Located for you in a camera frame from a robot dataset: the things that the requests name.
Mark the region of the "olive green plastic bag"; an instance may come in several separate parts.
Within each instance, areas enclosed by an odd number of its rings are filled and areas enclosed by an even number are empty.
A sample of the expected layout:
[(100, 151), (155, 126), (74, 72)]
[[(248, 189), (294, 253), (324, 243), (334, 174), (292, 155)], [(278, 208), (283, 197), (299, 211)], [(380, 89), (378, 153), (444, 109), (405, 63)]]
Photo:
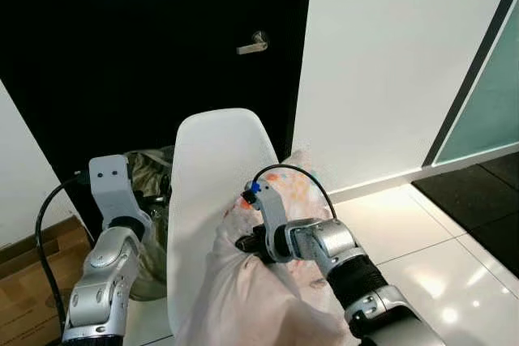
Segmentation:
[(133, 191), (167, 198), (167, 220), (152, 220), (152, 231), (142, 240), (140, 271), (131, 290), (134, 301), (155, 301), (167, 297), (166, 258), (174, 146), (127, 151), (125, 157)]

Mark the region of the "pink patterned pillow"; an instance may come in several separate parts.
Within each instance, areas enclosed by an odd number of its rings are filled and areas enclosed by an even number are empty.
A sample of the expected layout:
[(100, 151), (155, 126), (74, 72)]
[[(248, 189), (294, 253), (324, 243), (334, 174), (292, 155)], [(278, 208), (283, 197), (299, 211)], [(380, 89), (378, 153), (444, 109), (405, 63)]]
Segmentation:
[[(281, 194), (290, 220), (330, 219), (314, 183), (304, 175), (308, 155), (297, 151), (285, 167), (260, 171)], [(177, 346), (352, 346), (340, 302), (314, 263), (263, 264), (234, 243), (262, 223), (262, 214), (241, 195), (224, 212), (205, 257), (203, 287), (179, 328)]]

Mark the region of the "white plastic chair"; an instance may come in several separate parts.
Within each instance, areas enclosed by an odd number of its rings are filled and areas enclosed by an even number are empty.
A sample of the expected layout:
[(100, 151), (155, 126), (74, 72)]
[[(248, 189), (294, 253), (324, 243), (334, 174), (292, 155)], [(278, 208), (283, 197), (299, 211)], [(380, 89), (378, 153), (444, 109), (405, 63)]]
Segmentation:
[(205, 257), (223, 214), (246, 182), (277, 157), (260, 118), (248, 109), (208, 110), (179, 125), (172, 160), (167, 227), (167, 312), (177, 344), (179, 328), (203, 287)]

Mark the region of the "black floor mat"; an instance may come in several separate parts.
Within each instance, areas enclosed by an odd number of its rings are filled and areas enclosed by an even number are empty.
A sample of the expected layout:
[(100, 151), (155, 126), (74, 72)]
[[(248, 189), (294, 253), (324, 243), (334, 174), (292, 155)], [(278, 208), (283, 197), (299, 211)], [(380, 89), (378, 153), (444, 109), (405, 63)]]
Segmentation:
[(511, 272), (519, 264), (519, 154), (416, 180), (413, 186)]

